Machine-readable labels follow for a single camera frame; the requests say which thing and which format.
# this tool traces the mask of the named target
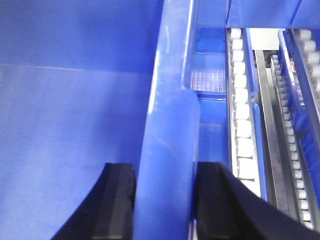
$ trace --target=blue plastic bin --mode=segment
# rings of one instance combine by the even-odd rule
[[[193,0],[1,3],[0,239],[50,239],[105,162],[138,173],[134,240],[187,239],[197,160],[228,163],[226,102],[199,100],[190,76],[217,66],[226,80],[229,2],[220,29],[199,6],[198,26]]]
[[[163,1],[2,1],[0,239],[48,240],[141,148]]]

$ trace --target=blue plastic floor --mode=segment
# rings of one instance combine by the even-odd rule
[[[150,74],[0,65],[0,239],[50,239],[104,164],[138,170]]]

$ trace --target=roller conveyor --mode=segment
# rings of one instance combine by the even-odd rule
[[[310,4],[4,2],[0,239],[320,239]]]

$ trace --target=blue plastic side panel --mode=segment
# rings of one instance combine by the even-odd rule
[[[134,240],[186,240],[200,105],[184,87],[197,1],[163,5],[134,208]]]
[[[244,52],[245,52],[247,71],[248,71],[247,75],[249,77],[251,98],[253,99],[258,93],[259,87],[258,87],[258,75],[256,72],[254,54],[253,54],[252,45],[251,45],[250,30],[248,28],[244,29],[244,39],[245,39]]]
[[[198,162],[222,162],[228,168],[227,103],[225,100],[200,98]]]
[[[224,28],[231,0],[200,0],[197,25],[204,28]]]
[[[163,0],[10,0],[0,63],[152,73]]]
[[[299,2],[300,0],[232,0],[226,26],[287,28]]]
[[[265,159],[264,159],[264,149],[263,149],[263,139],[262,139],[262,124],[260,116],[259,105],[252,102],[252,112],[254,120],[254,130],[256,139],[256,152],[258,155],[258,167],[260,176],[260,186],[261,186],[261,197],[267,201],[267,188],[266,188],[266,172],[265,172]]]
[[[284,77],[288,90],[288,105],[292,111],[292,124],[298,132],[309,130],[308,113],[301,94],[298,77],[294,76],[290,56],[293,48],[288,32],[285,29],[280,29],[279,37],[279,54],[278,60],[281,64],[281,74]]]
[[[311,184],[315,193],[315,198],[320,210],[320,156],[317,153],[314,139],[311,133],[308,133],[300,140],[301,148],[304,154],[306,167],[308,169]]]
[[[106,162],[139,169],[150,74],[0,65],[0,239],[50,239]]]
[[[320,2],[319,0],[302,0],[292,21],[291,28],[320,28]]]

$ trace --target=blue plastic tray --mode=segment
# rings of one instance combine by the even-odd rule
[[[225,35],[224,28],[199,27],[196,30],[189,86],[199,97],[226,99]],[[248,64],[251,97],[254,98],[258,93],[258,80],[248,29],[244,30],[243,45]]]
[[[0,239],[48,240],[141,148],[162,0],[1,2]]]

